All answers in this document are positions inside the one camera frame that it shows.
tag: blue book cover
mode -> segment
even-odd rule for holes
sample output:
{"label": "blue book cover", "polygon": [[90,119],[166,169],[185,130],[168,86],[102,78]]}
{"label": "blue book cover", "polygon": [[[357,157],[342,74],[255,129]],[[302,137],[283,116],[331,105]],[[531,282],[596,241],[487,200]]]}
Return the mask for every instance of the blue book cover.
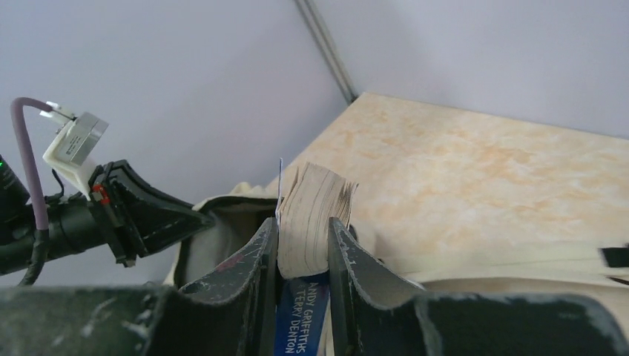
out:
{"label": "blue book cover", "polygon": [[275,356],[317,355],[328,299],[327,273],[286,281],[277,307]]}

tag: light gray wall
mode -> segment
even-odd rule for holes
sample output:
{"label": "light gray wall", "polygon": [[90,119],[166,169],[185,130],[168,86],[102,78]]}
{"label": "light gray wall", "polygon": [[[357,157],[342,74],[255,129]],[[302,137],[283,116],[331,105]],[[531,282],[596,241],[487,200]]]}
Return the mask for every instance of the light gray wall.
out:
{"label": "light gray wall", "polygon": [[629,138],[629,1],[314,2],[359,92]]}
{"label": "light gray wall", "polygon": [[[265,185],[346,104],[297,8],[284,0],[0,3],[0,153],[23,179],[10,127],[17,96],[90,111],[110,127],[97,162],[128,159],[189,202]],[[37,156],[56,127],[27,112]],[[39,159],[45,192],[58,187]],[[115,266],[106,247],[45,266],[38,284],[143,283],[174,252]],[[23,271],[0,277],[19,281]]]}

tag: book pages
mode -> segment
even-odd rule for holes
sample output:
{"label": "book pages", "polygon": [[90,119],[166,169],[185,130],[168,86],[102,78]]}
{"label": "book pages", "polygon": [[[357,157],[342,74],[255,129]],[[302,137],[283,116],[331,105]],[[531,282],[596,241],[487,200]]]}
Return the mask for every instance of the book pages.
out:
{"label": "book pages", "polygon": [[285,279],[328,270],[329,218],[349,224],[357,184],[307,162],[280,205],[277,265]]}

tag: marble-pattern table top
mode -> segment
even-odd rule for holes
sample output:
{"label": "marble-pattern table top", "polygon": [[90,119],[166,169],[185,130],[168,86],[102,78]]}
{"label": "marble-pattern table top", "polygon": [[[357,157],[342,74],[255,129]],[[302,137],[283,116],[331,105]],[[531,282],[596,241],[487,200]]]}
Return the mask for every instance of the marble-pattern table top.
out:
{"label": "marble-pattern table top", "polygon": [[359,183],[352,215],[379,257],[629,238],[623,139],[365,93],[287,182],[305,161]]}

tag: white wall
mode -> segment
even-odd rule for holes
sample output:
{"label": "white wall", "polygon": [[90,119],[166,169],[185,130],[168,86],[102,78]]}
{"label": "white wall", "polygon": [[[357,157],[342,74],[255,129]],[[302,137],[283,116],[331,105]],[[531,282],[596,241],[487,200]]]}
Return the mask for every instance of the white wall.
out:
{"label": "white wall", "polygon": [[[283,0],[2,1],[0,83],[0,153],[22,179],[9,103],[32,96],[108,121],[97,162],[128,159],[154,187],[192,203],[241,181],[266,184],[278,157],[292,159],[346,107]],[[56,127],[32,109],[27,120],[41,156]],[[39,171],[45,192],[57,192],[41,159]],[[157,280],[173,255],[123,268],[96,248],[48,263],[38,284]]]}
{"label": "white wall", "polygon": [[629,1],[314,2],[359,92],[629,138]]}

